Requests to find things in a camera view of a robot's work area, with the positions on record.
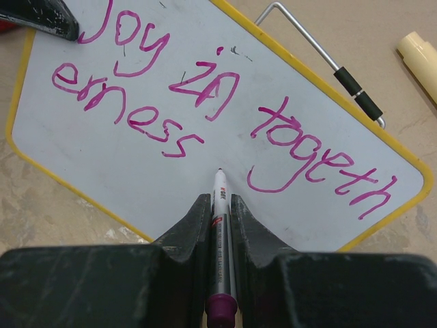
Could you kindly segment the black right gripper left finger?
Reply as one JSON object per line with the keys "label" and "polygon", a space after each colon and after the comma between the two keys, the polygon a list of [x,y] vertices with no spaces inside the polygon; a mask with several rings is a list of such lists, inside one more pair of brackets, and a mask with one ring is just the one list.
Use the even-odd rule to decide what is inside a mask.
{"label": "black right gripper left finger", "polygon": [[143,278],[144,327],[200,327],[209,266],[211,196],[201,194],[188,212],[151,245]]}

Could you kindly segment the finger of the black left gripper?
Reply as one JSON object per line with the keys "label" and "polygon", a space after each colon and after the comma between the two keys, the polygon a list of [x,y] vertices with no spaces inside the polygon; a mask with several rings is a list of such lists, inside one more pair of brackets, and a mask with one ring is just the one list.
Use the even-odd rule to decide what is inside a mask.
{"label": "finger of the black left gripper", "polygon": [[79,23],[61,0],[1,0],[1,20],[68,41],[79,38]]}

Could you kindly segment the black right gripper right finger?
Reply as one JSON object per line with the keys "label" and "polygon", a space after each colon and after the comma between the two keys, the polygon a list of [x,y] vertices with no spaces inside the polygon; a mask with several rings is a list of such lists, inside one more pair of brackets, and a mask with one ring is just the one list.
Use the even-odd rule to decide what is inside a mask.
{"label": "black right gripper right finger", "polygon": [[298,296],[307,283],[305,256],[231,196],[231,232],[237,293],[244,327],[306,327]]}

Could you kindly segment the pink and white marker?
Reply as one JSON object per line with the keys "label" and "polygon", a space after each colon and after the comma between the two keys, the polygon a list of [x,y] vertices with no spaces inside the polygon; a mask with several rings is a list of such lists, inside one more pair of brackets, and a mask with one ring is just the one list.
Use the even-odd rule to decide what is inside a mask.
{"label": "pink and white marker", "polygon": [[222,169],[214,177],[210,220],[211,265],[205,312],[208,327],[234,327],[238,302],[231,237],[230,194]]}

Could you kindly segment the yellow framed whiteboard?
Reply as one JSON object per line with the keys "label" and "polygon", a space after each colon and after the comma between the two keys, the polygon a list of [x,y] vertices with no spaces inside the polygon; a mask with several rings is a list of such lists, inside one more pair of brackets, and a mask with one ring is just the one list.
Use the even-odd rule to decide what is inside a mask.
{"label": "yellow framed whiteboard", "polygon": [[420,202],[430,168],[225,1],[68,1],[29,34],[17,153],[145,238],[222,169],[298,251],[346,250]]}

